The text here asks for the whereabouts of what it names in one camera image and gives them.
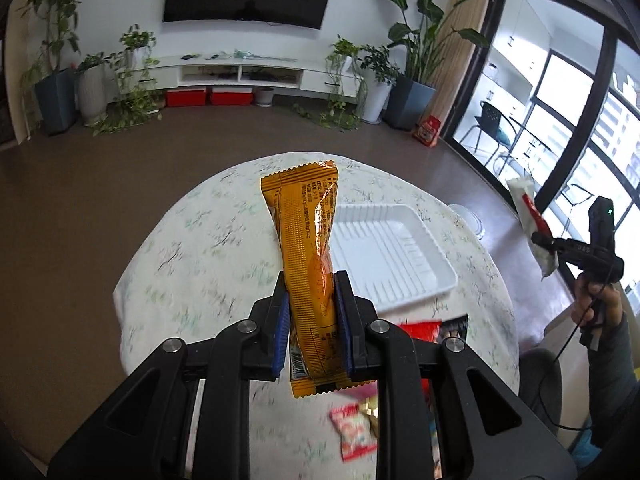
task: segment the barcode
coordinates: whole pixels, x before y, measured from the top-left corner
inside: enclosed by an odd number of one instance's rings
[[[306,379],[309,377],[309,372],[306,370],[305,361],[299,349],[290,347],[289,361],[291,363],[291,378],[293,380]]]

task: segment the ceiling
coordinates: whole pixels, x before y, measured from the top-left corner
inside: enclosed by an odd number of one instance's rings
[[[551,0],[527,1],[552,37],[557,30],[564,30],[594,47],[600,47],[603,28],[599,23]]]

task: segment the metal bolt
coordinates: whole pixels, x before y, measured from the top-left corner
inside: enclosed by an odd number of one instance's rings
[[[465,342],[459,337],[447,337],[444,346],[452,352],[462,352],[465,349]]]
[[[180,341],[177,337],[165,339],[164,343],[162,343],[162,350],[169,353],[177,352],[181,347],[182,341]]]
[[[258,326],[255,321],[251,321],[250,319],[243,319],[240,323],[238,323],[238,330],[243,334],[250,334],[253,332]]]
[[[388,332],[389,330],[389,323],[387,323],[384,319],[377,319],[375,321],[372,321],[369,326],[371,327],[373,332],[378,332],[379,334],[383,334],[385,332]]]

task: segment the sliding glass door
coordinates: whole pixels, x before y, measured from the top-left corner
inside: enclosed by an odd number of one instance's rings
[[[444,139],[508,202],[507,181],[530,174],[555,236],[590,240],[589,207],[612,199],[621,283],[640,310],[638,50],[574,0],[491,1],[491,47],[476,50]]]

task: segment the black cable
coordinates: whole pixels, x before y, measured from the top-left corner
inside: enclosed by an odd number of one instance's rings
[[[572,428],[571,426],[564,426],[562,424],[558,424],[556,422],[554,422],[551,419],[551,416],[549,415],[549,412],[546,410],[546,406],[544,401],[542,400],[542,383],[545,381],[546,377],[549,375],[549,372],[553,369],[553,367],[556,365],[556,363],[558,362],[558,359],[560,358],[560,356],[562,355],[562,352],[564,352],[564,350],[567,348],[567,346],[569,345],[569,343],[571,342],[571,339],[574,338],[575,332],[580,328],[580,323],[582,323],[582,320],[584,319],[584,316],[587,314],[587,312],[589,311],[589,309],[593,306],[593,304],[600,299],[600,295],[602,294],[602,291],[604,290],[604,288],[607,286],[607,283],[609,283],[609,279],[611,277],[611,273],[613,272],[613,264],[611,264],[611,268],[609,269],[609,273],[607,274],[606,279],[604,280],[604,283],[602,284],[602,286],[600,287],[600,290],[598,291],[598,293],[595,295],[595,297],[591,300],[591,303],[589,304],[589,306],[587,307],[587,309],[585,309],[585,311],[582,313],[582,316],[580,317],[580,320],[578,321],[578,323],[575,325],[574,329],[571,331],[571,334],[569,334],[569,337],[567,338],[567,340],[564,342],[564,344],[562,345],[562,348],[560,349],[560,351],[558,352],[558,355],[556,355],[556,357],[554,358],[553,362],[551,363],[551,365],[549,366],[549,368],[546,369],[546,372],[542,375],[542,378],[540,379],[540,383],[538,384],[538,400],[540,401],[540,406],[542,406],[543,411],[545,412],[546,418],[548,418],[549,422],[551,422],[556,428],[560,428],[561,430],[569,430],[569,431],[584,431],[584,430],[590,430],[591,426],[585,426],[583,428]]]

